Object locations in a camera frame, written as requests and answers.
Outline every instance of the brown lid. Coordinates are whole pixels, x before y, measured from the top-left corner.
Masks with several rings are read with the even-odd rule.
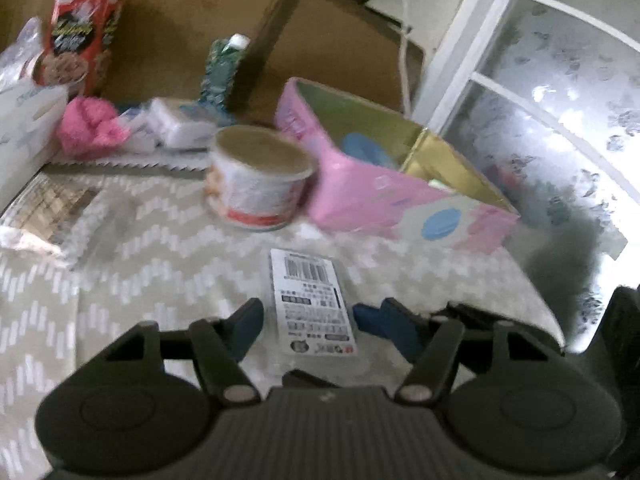
[[[218,131],[215,145],[230,158],[265,173],[293,175],[312,169],[301,148],[269,128],[228,126]]]

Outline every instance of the pink box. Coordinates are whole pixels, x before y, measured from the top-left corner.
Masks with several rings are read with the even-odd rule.
[[[500,192],[446,142],[356,96],[292,78],[275,123],[318,161],[306,210],[322,229],[489,254],[518,219]],[[353,132],[379,146],[403,173],[343,153],[338,145]]]

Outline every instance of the tablecloth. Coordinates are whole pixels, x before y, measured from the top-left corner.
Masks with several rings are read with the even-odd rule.
[[[0,256],[0,479],[34,480],[49,464],[34,432],[42,397],[141,319],[162,330],[202,317],[227,317],[250,297],[270,303],[266,253],[279,247],[338,264],[347,302],[393,296],[415,312],[461,301],[533,324],[563,344],[558,324],[505,251],[483,256],[357,234],[326,234],[304,218],[274,232],[223,224],[204,206],[199,179],[76,175],[128,194],[137,211],[113,261],[86,276]],[[242,367],[264,395],[278,384],[263,334]],[[362,369],[329,379],[394,388],[409,369],[392,345],[356,336]],[[168,371],[193,380],[182,362]]]

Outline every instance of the screw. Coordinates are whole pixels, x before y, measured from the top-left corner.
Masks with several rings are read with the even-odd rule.
[[[422,386],[421,384],[409,384],[408,386],[400,388],[399,395],[402,397],[402,400],[406,402],[418,404],[431,399],[433,392],[430,388]]]
[[[258,392],[255,391],[254,387],[249,386],[248,384],[234,384],[233,386],[226,387],[222,395],[229,402],[240,404],[244,402],[251,402],[258,396]]]

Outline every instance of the barcode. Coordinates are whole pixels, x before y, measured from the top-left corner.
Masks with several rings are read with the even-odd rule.
[[[326,269],[323,264],[315,264],[297,258],[285,258],[284,265],[288,278],[329,283],[329,278],[326,275]]]

